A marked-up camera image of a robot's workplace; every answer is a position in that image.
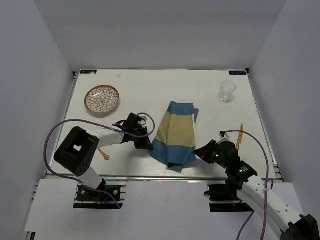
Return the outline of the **blue yellow striped cloth placemat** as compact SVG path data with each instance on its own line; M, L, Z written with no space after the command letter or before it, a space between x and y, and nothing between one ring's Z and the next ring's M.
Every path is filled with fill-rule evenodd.
M170 102L152 141L150 157L177 173L195 161L198 113L193 103Z

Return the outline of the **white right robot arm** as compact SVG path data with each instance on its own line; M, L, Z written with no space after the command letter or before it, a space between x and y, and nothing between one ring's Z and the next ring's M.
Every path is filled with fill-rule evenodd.
M193 152L208 164L218 164L225 169L226 195L240 199L250 206L280 240L318 240L320 232L317 220L310 214L304 216L293 209L270 188L258 173L241 160L236 145L228 140L211 140L206 146Z

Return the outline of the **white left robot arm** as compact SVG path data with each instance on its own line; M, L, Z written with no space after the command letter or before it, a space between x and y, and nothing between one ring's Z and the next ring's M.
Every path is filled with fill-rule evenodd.
M110 196L106 193L106 181L91 167L94 155L100 148L128 142L133 142L137 150L152 151L154 147L146 122L145 117L130 113L126 120L120 120L112 127L85 130L75 126L58 147L53 159L70 171L94 199Z

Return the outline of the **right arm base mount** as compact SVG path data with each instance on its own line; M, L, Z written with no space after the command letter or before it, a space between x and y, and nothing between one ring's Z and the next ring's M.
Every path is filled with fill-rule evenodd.
M252 212L252 208L240 200L237 191L225 184L210 184L204 195L209 198L211 213L242 213Z

